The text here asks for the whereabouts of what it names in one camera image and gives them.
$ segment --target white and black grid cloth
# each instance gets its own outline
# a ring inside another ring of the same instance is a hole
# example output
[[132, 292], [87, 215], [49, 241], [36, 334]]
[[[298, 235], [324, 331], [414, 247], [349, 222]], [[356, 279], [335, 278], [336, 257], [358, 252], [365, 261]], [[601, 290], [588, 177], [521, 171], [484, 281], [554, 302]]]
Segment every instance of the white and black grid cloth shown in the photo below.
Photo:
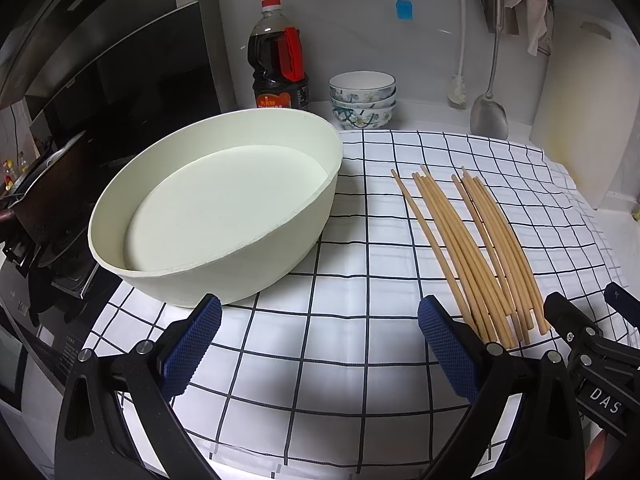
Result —
[[[464, 415], [466, 399], [449, 386], [417, 323], [428, 294], [453, 316], [460, 312], [391, 169], [430, 220], [411, 179], [426, 164], [483, 247], [451, 181], [461, 167], [480, 176], [513, 225], [542, 296], [559, 291], [606, 337], [637, 345], [638, 334], [604, 301], [609, 282], [626, 283], [593, 211], [540, 150], [443, 133], [341, 137], [344, 161], [318, 243], [279, 282], [224, 308], [187, 391], [172, 400], [206, 458], [271, 478], [416, 478]], [[129, 351], [189, 312], [122, 283], [85, 346], [98, 355]], [[536, 327], [530, 337], [514, 352], [568, 353], [553, 330], [540, 336]], [[517, 402], [508, 404], [481, 464], [499, 455]], [[128, 423], [139, 424], [128, 395], [122, 405]], [[143, 458], [152, 455], [143, 447]]]

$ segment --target red label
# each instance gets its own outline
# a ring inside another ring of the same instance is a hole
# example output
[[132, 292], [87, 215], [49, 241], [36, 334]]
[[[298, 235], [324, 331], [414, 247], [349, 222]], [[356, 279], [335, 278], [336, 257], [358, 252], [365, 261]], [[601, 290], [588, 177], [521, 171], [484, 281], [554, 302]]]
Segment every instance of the red label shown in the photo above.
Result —
[[291, 96], [287, 92], [280, 95], [261, 94], [255, 98], [258, 108], [291, 108]]

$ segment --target wooden chopstick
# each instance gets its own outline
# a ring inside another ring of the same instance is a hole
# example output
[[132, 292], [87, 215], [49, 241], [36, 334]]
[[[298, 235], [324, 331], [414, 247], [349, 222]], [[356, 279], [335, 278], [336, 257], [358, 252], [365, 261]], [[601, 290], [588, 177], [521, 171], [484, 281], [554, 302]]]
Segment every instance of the wooden chopstick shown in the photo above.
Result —
[[523, 333], [522, 328], [520, 327], [520, 320], [518, 319], [518, 314], [513, 304], [513, 298], [511, 297], [509, 284], [506, 281], [504, 271], [502, 270], [502, 266], [500, 265], [498, 256], [495, 254], [494, 246], [492, 245], [489, 235], [486, 232], [486, 228], [484, 227], [484, 224], [482, 224], [482, 220], [480, 219], [475, 206], [471, 202], [471, 198], [466, 192], [465, 187], [462, 185], [462, 183], [458, 179], [458, 176], [453, 174], [451, 175], [451, 179], [453, 180], [453, 183], [456, 185], [456, 189], [458, 190], [458, 193], [460, 193], [462, 200], [465, 202], [466, 208], [468, 209], [469, 214], [471, 215], [471, 218], [473, 219], [474, 224], [476, 225], [476, 228], [480, 233], [480, 237], [482, 238], [482, 243], [484, 243], [484, 246], [486, 247], [486, 251], [489, 254], [489, 259], [491, 260], [491, 263], [494, 266], [494, 271], [496, 276], [498, 277], [500, 288], [502, 289], [502, 293], [504, 294], [504, 297], [506, 298], [510, 308], [508, 312], [505, 311], [505, 315], [511, 317], [511, 323], [513, 325], [513, 329], [515, 330], [518, 341], [522, 341], [525, 344], [529, 344], [528, 342], [525, 341], [525, 334], [527, 335], [527, 339], [529, 339], [528, 338], [529, 333], [526, 332], [526, 330]]
[[488, 311], [483, 304], [484, 300], [482, 299], [482, 295], [480, 294], [480, 291], [474, 286], [475, 281], [473, 275], [466, 264], [466, 260], [464, 259], [462, 250], [459, 247], [453, 232], [450, 230], [447, 222], [440, 215], [440, 211], [439, 209], [437, 209], [434, 201], [431, 199], [431, 196], [428, 193], [424, 182], [421, 180], [420, 175], [418, 173], [413, 173], [412, 177], [414, 178], [414, 182], [418, 187], [418, 191], [420, 192], [424, 203], [429, 209], [431, 216], [433, 216], [433, 221], [435, 222], [436, 227], [438, 228], [438, 231], [442, 236], [453, 266], [458, 273], [460, 283], [462, 284], [462, 288], [465, 291], [466, 300], [471, 309], [471, 313], [476, 320], [480, 338], [485, 343], [497, 341], [494, 326], [492, 325], [491, 319], [488, 315]]
[[515, 257], [513, 256], [511, 248], [506, 241], [505, 235], [502, 232], [497, 218], [494, 216], [494, 212], [486, 203], [484, 195], [482, 195], [479, 189], [476, 189], [476, 183], [468, 173], [466, 173], [466, 171], [462, 177], [462, 183], [470, 197], [473, 199], [474, 205], [478, 208], [484, 225], [489, 232], [489, 236], [495, 245], [496, 254], [503, 270], [505, 270], [510, 292], [513, 295], [513, 303], [522, 328], [522, 335], [526, 342], [529, 336], [527, 330], [533, 329], [533, 320], [529, 313], [529, 298], [526, 296], [527, 291], [524, 281], [519, 275]]
[[504, 308], [502, 307], [508, 307], [508, 304], [494, 279], [489, 265], [449, 199], [444, 195], [428, 171], [425, 173], [426, 175], [421, 178], [422, 184], [430, 192], [430, 200], [433, 201], [435, 208], [440, 210], [440, 215], [444, 218], [444, 224], [453, 232], [462, 249], [462, 258], [465, 260], [474, 279], [472, 282], [474, 292], [481, 295], [502, 344], [507, 348], [514, 348], [517, 343], [511, 335], [511, 329], [504, 317]]
[[398, 187], [400, 188], [400, 191], [402, 192], [404, 199], [408, 203], [409, 208], [411, 208], [411, 211], [414, 213], [414, 216], [417, 219], [418, 224], [420, 224], [420, 227], [422, 228], [422, 232], [424, 232], [424, 235], [427, 237], [427, 241], [429, 242], [429, 245], [433, 250], [433, 254], [435, 254], [436, 256], [436, 260], [440, 264], [440, 269], [442, 270], [442, 273], [444, 274], [444, 277], [447, 280], [447, 284], [449, 285], [451, 293], [453, 294], [453, 297], [456, 300], [456, 304], [458, 305], [460, 314], [462, 314], [462, 319], [465, 321], [466, 324], [468, 324], [474, 330], [474, 332], [476, 332], [476, 334], [478, 334], [478, 328], [476, 327], [476, 324], [471, 316], [471, 312], [469, 311], [469, 307], [466, 304], [465, 298], [462, 296], [462, 293], [458, 288], [458, 283], [456, 282], [456, 279], [453, 276], [451, 269], [449, 268], [449, 264], [447, 263], [447, 260], [445, 259], [444, 254], [442, 254], [442, 250], [440, 249], [439, 243], [437, 242], [435, 236], [433, 235], [433, 232], [431, 232], [431, 228], [429, 227], [429, 224], [427, 224], [427, 221], [424, 219], [424, 216], [422, 215], [420, 209], [414, 202], [414, 199], [412, 198], [408, 189], [404, 185], [404, 182], [402, 182], [402, 180], [400, 179], [399, 175], [394, 170], [391, 170], [391, 175], [396, 180], [396, 183], [398, 183]]
[[487, 188], [484, 186], [482, 181], [479, 178], [475, 178], [474, 181], [478, 184], [481, 192], [486, 196], [487, 200], [492, 204], [492, 207], [497, 211], [498, 217], [502, 221], [504, 225], [504, 230], [508, 235], [511, 246], [514, 249], [514, 254], [516, 256], [516, 260], [518, 262], [518, 266], [520, 271], [524, 277], [525, 284], [527, 287], [527, 291], [529, 293], [529, 297], [531, 298], [533, 304], [533, 312], [536, 316], [536, 321], [538, 322], [538, 330], [540, 335], [545, 335], [549, 331], [549, 324], [545, 319], [544, 310], [543, 310], [543, 301], [542, 295], [540, 294], [540, 289], [538, 288], [538, 284], [536, 283], [536, 279], [533, 276], [533, 272], [531, 270], [531, 266], [529, 265], [529, 261], [518, 241], [518, 238], [511, 228], [511, 224], [507, 220], [507, 217], [504, 215], [502, 210], [498, 207], [497, 203], [493, 199], [493, 197], [489, 194]]

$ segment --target white bowl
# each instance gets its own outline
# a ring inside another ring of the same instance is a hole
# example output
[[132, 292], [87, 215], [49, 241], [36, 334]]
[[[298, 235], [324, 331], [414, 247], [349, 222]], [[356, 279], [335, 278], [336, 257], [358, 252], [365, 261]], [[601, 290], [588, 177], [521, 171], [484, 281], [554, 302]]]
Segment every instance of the white bowl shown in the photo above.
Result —
[[382, 99], [382, 101], [375, 101], [372, 103], [343, 103], [342, 101], [338, 101], [336, 99], [331, 98], [331, 104], [333, 106], [341, 106], [343, 108], [354, 108], [362, 110], [363, 108], [368, 109], [376, 109], [376, 108], [389, 108], [393, 106], [396, 102], [396, 91], [387, 97], [386, 99]]
[[366, 109], [366, 108], [345, 108], [333, 106], [334, 116], [342, 126], [348, 130], [366, 129], [372, 130], [384, 126], [391, 120], [395, 107]]
[[191, 124], [147, 148], [105, 188], [88, 238], [105, 269], [193, 307], [231, 303], [289, 272], [316, 243], [342, 143], [313, 114], [256, 108]]
[[396, 91], [396, 78], [383, 72], [345, 72], [329, 79], [329, 94], [343, 103], [372, 103]]

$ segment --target bottle cap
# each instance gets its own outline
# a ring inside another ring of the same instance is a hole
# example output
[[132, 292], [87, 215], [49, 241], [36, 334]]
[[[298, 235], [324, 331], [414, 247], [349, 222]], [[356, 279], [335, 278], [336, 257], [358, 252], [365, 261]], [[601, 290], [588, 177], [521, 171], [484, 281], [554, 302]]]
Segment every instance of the bottle cap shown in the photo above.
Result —
[[262, 10], [277, 10], [281, 8], [282, 8], [282, 5], [280, 4], [280, 0], [263, 0], [262, 1]]

